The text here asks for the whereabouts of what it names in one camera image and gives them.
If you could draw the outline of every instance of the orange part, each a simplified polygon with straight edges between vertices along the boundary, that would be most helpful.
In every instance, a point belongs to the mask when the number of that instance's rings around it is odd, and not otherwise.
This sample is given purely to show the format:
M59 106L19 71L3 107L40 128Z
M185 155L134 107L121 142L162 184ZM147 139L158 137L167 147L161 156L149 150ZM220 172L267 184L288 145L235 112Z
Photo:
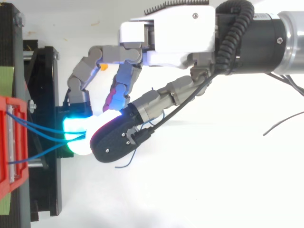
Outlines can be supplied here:
M107 64L100 64L100 70L105 71L109 66Z

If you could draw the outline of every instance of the red plastic part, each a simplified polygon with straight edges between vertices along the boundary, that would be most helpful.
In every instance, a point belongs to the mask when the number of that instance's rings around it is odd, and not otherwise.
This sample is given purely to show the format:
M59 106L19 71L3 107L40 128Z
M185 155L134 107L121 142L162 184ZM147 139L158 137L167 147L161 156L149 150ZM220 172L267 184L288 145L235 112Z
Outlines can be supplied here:
M7 193L12 192L29 177L28 163L16 164L15 181L10 183L10 173L8 165L8 138L7 138L7 105L14 106L14 115L26 120L27 119L27 104L25 101L13 98L0 96L0 199ZM15 124L15 148L16 160L28 158L28 135L27 129L14 121Z

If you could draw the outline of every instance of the metal rod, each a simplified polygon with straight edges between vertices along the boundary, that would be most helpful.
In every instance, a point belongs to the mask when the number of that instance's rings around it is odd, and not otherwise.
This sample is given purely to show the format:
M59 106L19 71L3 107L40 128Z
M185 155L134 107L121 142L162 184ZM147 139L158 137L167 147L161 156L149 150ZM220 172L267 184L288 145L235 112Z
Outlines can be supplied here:
M24 51L23 52L23 61L30 61L32 59L34 51Z
M35 158L28 163L29 168L42 168L43 164L41 162L41 158Z

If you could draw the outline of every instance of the blue wire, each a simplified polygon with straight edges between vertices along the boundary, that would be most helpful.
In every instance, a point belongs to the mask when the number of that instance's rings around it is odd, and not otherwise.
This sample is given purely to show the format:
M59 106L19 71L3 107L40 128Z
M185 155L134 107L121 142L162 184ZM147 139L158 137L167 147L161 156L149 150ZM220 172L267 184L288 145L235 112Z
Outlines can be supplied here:
M165 118L165 112L162 113L162 118ZM150 122L145 122L145 123L142 124L142 126L141 126L141 128L140 128L140 131L143 129L143 126L144 126L145 124L147 124L147 123L150 123L152 126L154 126L154 124L152 124L151 121L150 121ZM130 159L130 161L129 161L128 164L126 164L126 165L124 165L124 166L115 166L115 168L116 168L116 169L123 169L123 168L128 167L128 166L131 164L131 162L132 162L132 160L133 160L133 158L134 158L134 155L135 155L136 151L137 151L137 148L134 150L133 155L132 155L132 157L131 157L131 159Z
M80 140L80 139L82 139L82 137L83 137L83 135L81 135L81 136L79 136L79 137L73 139L73 141ZM19 160L19 161L11 161L11 162L9 162L9 165L12 165L12 164L20 164L20 163L28 162L28 161L33 160L33 159L35 159L35 158L39 158L39 157L41 157L41 156L43 156L43 155L46 155L47 153L49 153L49 152L51 152L51 151L53 151L53 150L55 150L55 149L58 149L59 147L62 147L62 146L64 146L64 145L66 145L66 143L61 143L61 144L55 145L55 146L53 146L53 147L51 147L51 148L49 148L49 149L47 149L47 150L45 150L45 151L43 151L43 152L41 152L41 153L39 153L39 154L36 154L35 156L32 156L32 157L30 157L30 158L23 159L23 160Z
M14 116L10 113L7 113L7 115L9 115L10 117L12 117L17 123L19 123L21 126L23 127L26 127L27 129L29 129L30 131L36 133L37 135L40 135L41 137L45 138L45 139L49 139L51 141L54 141L54 142L58 142L58 143L68 143L68 142L72 142L72 141L75 141L75 139L72 139L72 140L66 140L66 139L57 139L57 138L54 138L54 137L51 137L51 136L48 136L47 134L44 134L40 131L37 131L36 129L32 128L31 126L28 126L26 124L24 124L22 121L19 121L17 119L14 118Z
M115 168L116 168L116 169L122 169L122 168L128 167L128 166L131 164L131 162L132 162L132 160L133 160L133 157L134 157L136 151L137 151L137 148L136 148L135 151L133 152L133 155L132 155L132 157L131 157L131 159L130 159L130 161L129 161L128 164L126 164L126 165L124 165L124 166L115 166Z
M21 118L15 116L15 115L12 115L11 113L8 113L8 112L6 112L6 114L9 115L14 120L22 121L23 123L26 123L29 126L33 126L35 128L38 128L38 129L41 129L41 130L44 130L44 131L48 131L48 132L52 132L52 133L57 133L57 134L85 134L86 133L86 132L64 132L64 131L60 131L60 130L55 130L55 129L52 129L52 128L40 126L40 125L35 124L35 123L31 123L29 121L26 121L24 119L21 119Z

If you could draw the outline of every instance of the red bracket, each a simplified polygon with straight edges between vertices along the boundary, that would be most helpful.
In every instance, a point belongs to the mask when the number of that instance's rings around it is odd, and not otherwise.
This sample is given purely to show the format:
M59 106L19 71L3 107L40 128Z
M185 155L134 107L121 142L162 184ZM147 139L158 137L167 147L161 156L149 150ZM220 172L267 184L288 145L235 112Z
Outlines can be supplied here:
M12 192L29 177L28 163L9 165L9 127L11 119L6 112L12 108L12 114L26 120L27 103L21 99L13 97L0 96L0 199L7 193ZM27 129L16 121L13 125L13 150L14 160L23 160L28 158L28 135Z

